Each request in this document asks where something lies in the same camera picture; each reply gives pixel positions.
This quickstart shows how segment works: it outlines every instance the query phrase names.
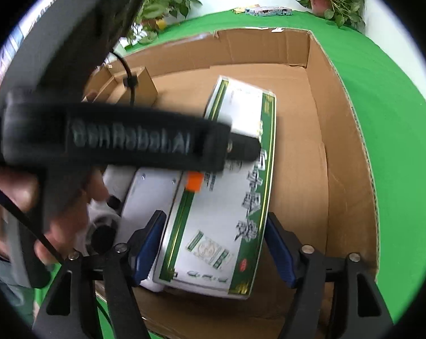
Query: black knob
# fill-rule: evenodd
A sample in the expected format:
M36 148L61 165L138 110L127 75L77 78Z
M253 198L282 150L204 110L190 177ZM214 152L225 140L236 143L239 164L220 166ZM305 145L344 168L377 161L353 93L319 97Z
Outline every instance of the black knob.
M113 246L116 233L117 229L109 225L100 225L92 233L90 240L91 248L99 255L107 253Z
M110 195L108 201L106 201L106 205L108 205L111 209L119 210L122 202L114 195Z

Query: white device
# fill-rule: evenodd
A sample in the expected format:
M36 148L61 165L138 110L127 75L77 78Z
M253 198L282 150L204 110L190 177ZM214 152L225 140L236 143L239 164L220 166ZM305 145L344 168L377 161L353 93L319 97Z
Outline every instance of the white device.
M92 235L99 227L107 225L117 231L120 223L120 213L136 173L136 167L110 165L103 173L103 182L110 193L106 201L92 200L87 207L89 224L77 237L76 249L84 256L92 255Z
M109 227L107 231L115 231L115 245L127 242L136 230L144 228L155 210L169 215L180 178L180 171L108 166L103 181L110 198L102 202L92 200L88 205L89 225L78 234L76 249L84 256L96 253L91 245L92 236L103 226ZM141 286L160 292L164 285L153 282L154 268L155 264Z
M128 241L135 230L144 228L155 210L162 210L169 215L180 177L180 171L139 168L122 209L115 244ZM154 270L155 264L141 286L160 292L164 285L153 282Z

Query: small box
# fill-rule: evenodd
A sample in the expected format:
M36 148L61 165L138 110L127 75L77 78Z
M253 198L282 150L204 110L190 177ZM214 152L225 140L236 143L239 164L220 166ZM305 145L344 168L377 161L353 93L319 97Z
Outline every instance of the small box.
M247 299L263 243L276 135L273 93L219 77L205 117L230 122L232 131L258 137L259 158L226 161L205 174L198 192L184 174L168 216L153 281L185 291Z
M244 13L254 16L276 16L276 15L292 15L291 9L282 6L259 6L246 7Z
M123 84L123 79L126 78L125 70L114 73L109 66L105 65L91 75L84 90L85 96L88 97L88 101L129 104L131 91ZM147 69L136 67L131 71L137 75L138 83L135 88L135 105L152 106L158 97L158 92Z

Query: white product box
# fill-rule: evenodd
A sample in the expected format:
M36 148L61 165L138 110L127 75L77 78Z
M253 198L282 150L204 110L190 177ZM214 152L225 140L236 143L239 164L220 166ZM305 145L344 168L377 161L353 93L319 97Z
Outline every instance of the white product box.
M153 281L190 292L246 299L252 290L271 191L276 98L246 83L219 77L206 118L260 138L254 163L227 161L222 174L205 174L202 188L177 190Z

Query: green cloth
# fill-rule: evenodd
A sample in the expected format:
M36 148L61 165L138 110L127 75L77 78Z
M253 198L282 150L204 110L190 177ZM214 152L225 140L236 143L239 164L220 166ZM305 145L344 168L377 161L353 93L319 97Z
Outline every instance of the green cloth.
M426 273L426 101L369 38L351 28L338 29L308 12L265 18L219 12L168 27L151 45L239 27L309 29L340 73L375 178L381 226L378 285L393 318L399 318Z

